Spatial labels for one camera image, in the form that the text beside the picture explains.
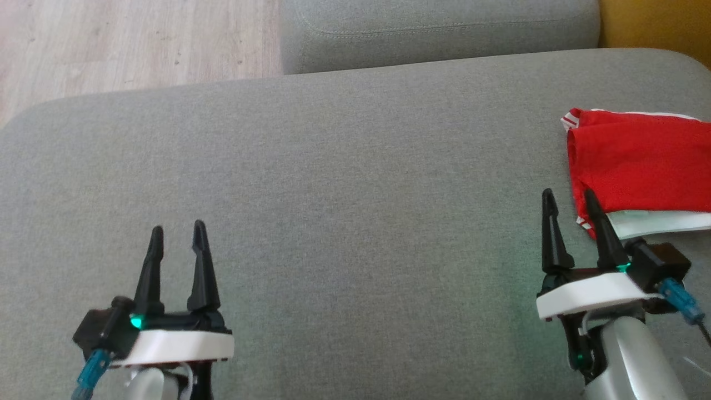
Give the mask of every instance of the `black cable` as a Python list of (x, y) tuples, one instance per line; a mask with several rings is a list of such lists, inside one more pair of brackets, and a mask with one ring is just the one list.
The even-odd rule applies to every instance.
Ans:
[(701, 334), (704, 335), (706, 343), (711, 347), (711, 336), (709, 336), (709, 331), (706, 330), (706, 326), (704, 326), (703, 322), (699, 322), (699, 329), (701, 330)]

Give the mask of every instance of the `green led light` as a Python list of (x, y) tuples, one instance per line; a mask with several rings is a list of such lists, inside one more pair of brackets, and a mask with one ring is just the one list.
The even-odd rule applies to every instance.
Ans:
[(627, 268), (632, 265), (632, 263), (627, 263), (625, 265), (618, 265), (617, 270), (619, 270), (621, 273), (627, 273)]
[(133, 315), (131, 317), (131, 325), (135, 326), (138, 329), (141, 329), (141, 327), (143, 326), (143, 316)]

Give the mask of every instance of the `blue cable connector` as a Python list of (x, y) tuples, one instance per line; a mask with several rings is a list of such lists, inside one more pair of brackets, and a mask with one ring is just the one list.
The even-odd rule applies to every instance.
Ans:
[(681, 312), (689, 325), (698, 325), (703, 321), (705, 314), (696, 305), (696, 299), (674, 278), (663, 280), (659, 285), (659, 293)]
[(94, 350), (77, 378), (77, 388), (72, 393), (72, 400), (90, 400), (99, 378), (109, 369), (110, 364), (111, 355), (108, 351)]

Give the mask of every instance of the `gray sofa cushion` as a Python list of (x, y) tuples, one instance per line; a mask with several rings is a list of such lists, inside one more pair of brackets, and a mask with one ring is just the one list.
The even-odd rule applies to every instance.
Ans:
[(282, 0), (285, 73), (593, 48), (597, 0)]
[[(711, 120), (711, 73), (676, 53), (589, 50), (242, 80), (49, 102), (0, 132), (0, 386), (68, 398), (71, 335), (132, 295), (154, 224), (184, 310), (207, 223), (234, 360), (226, 399), (576, 399), (538, 320), (540, 192), (579, 266), (559, 118), (572, 106)], [(711, 310), (708, 233), (667, 237)], [(663, 237), (651, 238), (660, 241)], [(651, 317), (692, 399), (711, 352)], [(110, 372), (98, 399), (122, 399)]]

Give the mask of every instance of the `robotic arm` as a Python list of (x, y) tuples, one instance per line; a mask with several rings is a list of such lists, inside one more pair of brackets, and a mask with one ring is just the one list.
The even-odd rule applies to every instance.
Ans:
[[(114, 298), (111, 308), (89, 311), (74, 334), (87, 360), (72, 400), (91, 399), (109, 368), (130, 368), (127, 400), (212, 400), (216, 361), (234, 355), (235, 342), (218, 311), (220, 296), (205, 224), (193, 232), (196, 254), (187, 311), (165, 312), (160, 300), (163, 229), (156, 226), (133, 300)], [(182, 368), (185, 374), (171, 370)]]
[(681, 383), (645, 325), (646, 313), (681, 311), (699, 325), (704, 314), (681, 284), (690, 261), (669, 243), (642, 238), (626, 247), (592, 190), (585, 194), (597, 235), (596, 268), (574, 268), (557, 222), (553, 192), (542, 195), (542, 269), (539, 317), (563, 324), (570, 367), (584, 378), (588, 400), (686, 399)]

